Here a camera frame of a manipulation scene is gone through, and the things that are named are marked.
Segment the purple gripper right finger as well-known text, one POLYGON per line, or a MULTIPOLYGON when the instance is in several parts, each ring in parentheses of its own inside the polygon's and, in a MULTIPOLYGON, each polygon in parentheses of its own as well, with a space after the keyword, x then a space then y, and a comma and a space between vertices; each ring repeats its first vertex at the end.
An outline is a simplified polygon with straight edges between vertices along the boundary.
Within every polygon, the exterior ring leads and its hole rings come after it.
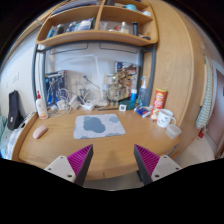
POLYGON ((137 144, 134 145, 134 156, 144 185, 181 170, 168 155, 158 156, 137 144))

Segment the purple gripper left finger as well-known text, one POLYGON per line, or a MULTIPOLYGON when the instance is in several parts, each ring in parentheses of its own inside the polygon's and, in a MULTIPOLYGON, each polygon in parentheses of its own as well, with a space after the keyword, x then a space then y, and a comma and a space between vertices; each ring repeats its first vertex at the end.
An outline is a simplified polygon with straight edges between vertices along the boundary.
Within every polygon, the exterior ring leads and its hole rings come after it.
POLYGON ((93 156, 93 145, 90 144, 69 156, 60 155, 45 171, 82 186, 93 156))

